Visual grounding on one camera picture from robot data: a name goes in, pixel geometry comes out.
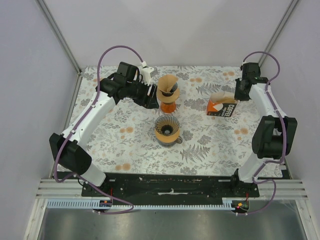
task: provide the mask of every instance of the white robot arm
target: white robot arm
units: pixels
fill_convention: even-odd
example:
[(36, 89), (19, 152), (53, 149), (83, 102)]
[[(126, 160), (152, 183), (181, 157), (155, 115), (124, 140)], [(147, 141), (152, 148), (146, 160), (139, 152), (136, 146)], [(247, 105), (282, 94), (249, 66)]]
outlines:
[(236, 80), (234, 98), (240, 101), (252, 99), (261, 116), (252, 138), (252, 154), (233, 175), (238, 183), (252, 183), (258, 177), (256, 173), (259, 173), (266, 163), (281, 163), (279, 159), (284, 147), (282, 120), (286, 133), (285, 155), (289, 154), (292, 147), (297, 121), (280, 109), (267, 82), (266, 77), (260, 77), (258, 63), (253, 62), (242, 66), (242, 79)]
[[(93, 105), (93, 102), (97, 92), (94, 93), (90, 103), (74, 123), (65, 129), (61, 135), (56, 133), (51, 135), (49, 143), (53, 158), (56, 160), (58, 151), (66, 140), (65, 136), (73, 133), (61, 152), (59, 164), (88, 182), (98, 187), (101, 186), (106, 175), (92, 163), (92, 158), (85, 151), (88, 140), (103, 117), (123, 98), (131, 98), (134, 103), (147, 109), (158, 109), (157, 86), (150, 84), (152, 77), (156, 74), (157, 69), (154, 67), (142, 65), (138, 68), (121, 62), (117, 72), (100, 81), (100, 93), (95, 104)], [(79, 124), (76, 130), (73, 130), (77, 123)]]

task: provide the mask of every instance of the purple cable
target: purple cable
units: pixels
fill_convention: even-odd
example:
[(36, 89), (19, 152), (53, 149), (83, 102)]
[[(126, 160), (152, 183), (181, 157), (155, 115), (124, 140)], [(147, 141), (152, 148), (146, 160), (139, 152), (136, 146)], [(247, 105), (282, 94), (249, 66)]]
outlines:
[(284, 122), (283, 117), (281, 116), (276, 103), (274, 102), (273, 98), (271, 97), (270, 93), (268, 92), (268, 86), (270, 85), (270, 83), (276, 78), (278, 77), (279, 73), (280, 73), (280, 64), (278, 62), (278, 60), (270, 53), (265, 52), (265, 51), (254, 51), (252, 53), (250, 53), (248, 56), (246, 56), (243, 60), (243, 62), (250, 57), (253, 54), (265, 54), (270, 56), (271, 58), (273, 58), (273, 60), (276, 62), (276, 65), (278, 67), (278, 71), (276, 73), (276, 75), (274, 77), (272, 77), (265, 85), (265, 93), (268, 96), (273, 109), (275, 110), (276, 114), (278, 115), (279, 119), (280, 119), (280, 123), (281, 123), (281, 128), (282, 128), (282, 154), (281, 154), (281, 158), (279, 161), (274, 161), (274, 160), (267, 160), (264, 162), (263, 165), (261, 165), (261, 167), (254, 173), (253, 177), (252, 177), (252, 181), (253, 183), (259, 185), (259, 184), (264, 184), (266, 182), (273, 182), (274, 188), (273, 188), (273, 194), (270, 198), (270, 201), (261, 209), (255, 210), (255, 211), (251, 211), (251, 212), (247, 212), (247, 213), (238, 213), (238, 215), (241, 216), (246, 216), (246, 215), (252, 215), (252, 214), (256, 214), (259, 213), (263, 210), (265, 210), (267, 207), (270, 206), (270, 204), (272, 203), (272, 201), (274, 200), (275, 196), (276, 196), (276, 191), (277, 191), (277, 184), (275, 182), (275, 180), (273, 179), (267, 179), (267, 180), (263, 180), (263, 181), (256, 181), (256, 177), (258, 176), (258, 174), (262, 171), (262, 169), (265, 167), (266, 164), (270, 164), (270, 163), (274, 163), (274, 164), (282, 164), (285, 161), (285, 157), (286, 157), (286, 151), (287, 151), (287, 132), (286, 132), (286, 125)]
[[(110, 52), (112, 49), (118, 49), (118, 48), (123, 48), (123, 49), (129, 49), (131, 50), (132, 52), (134, 52), (138, 58), (140, 59), (141, 62), (143, 62), (143, 59), (142, 57), (139, 55), (139, 53), (137, 53), (136, 50), (134, 50), (133, 48), (129, 47), (129, 46), (124, 46), (124, 45), (117, 45), (117, 46), (113, 46), (113, 47), (110, 47), (109, 49), (107, 49), (100, 57), (99, 59), (99, 62), (98, 62), (98, 66), (97, 66), (97, 71), (96, 71), (96, 76), (97, 76), (97, 90), (96, 90), (96, 96), (92, 102), (92, 105), (94, 105), (97, 101), (98, 101), (98, 98), (99, 98), (99, 95), (100, 95), (100, 67), (101, 67), (101, 62), (104, 58), (104, 56)], [(78, 122), (76, 122), (74, 124), (74, 127), (72, 128), (72, 131), (76, 130), (77, 127), (81, 124), (81, 122), (85, 119), (85, 117), (90, 113), (91, 109), (93, 108), (92, 105), (85, 111), (85, 113), (82, 115), (82, 117), (79, 119)], [(70, 178), (72, 175), (76, 175), (75, 172), (71, 172), (69, 173), (67, 176), (65, 176), (64, 178), (62, 179), (58, 179), (58, 164), (59, 164), (59, 160), (60, 160), (60, 157), (61, 157), (61, 154), (62, 154), (62, 151), (64, 150), (68, 140), (71, 138), (72, 136), (72, 132), (70, 132), (68, 134), (68, 136), (65, 138), (65, 140), (63, 141), (57, 155), (56, 155), (56, 158), (55, 158), (55, 162), (54, 162), (54, 165), (53, 165), (53, 177), (54, 177), (54, 180), (57, 182), (57, 183), (63, 183), (66, 179)], [(80, 179), (84, 180), (85, 182), (87, 182), (87, 180), (85, 180), (84, 178), (82, 178), (81, 176), (77, 175)], [(132, 209), (134, 209), (134, 205), (128, 201), (125, 201), (125, 200), (121, 200), (119, 198), (116, 198), (116, 197), (113, 197), (113, 196), (110, 196), (108, 194), (106, 194), (105, 192), (101, 191), (98, 187), (96, 187), (94, 184), (92, 184), (91, 182), (88, 182), (88, 184), (94, 188), (96, 191), (98, 191), (99, 193), (111, 198), (111, 199), (114, 199), (114, 200), (117, 200), (119, 202), (122, 202), (122, 203), (125, 203), (125, 204), (128, 204), (130, 206), (132, 206), (130, 209), (127, 209), (127, 210), (124, 210), (124, 211), (117, 211), (117, 212), (104, 212), (104, 213), (101, 213), (101, 214), (105, 214), (105, 215), (110, 215), (110, 214), (123, 214), (123, 213), (127, 213), (129, 211), (131, 211)]]

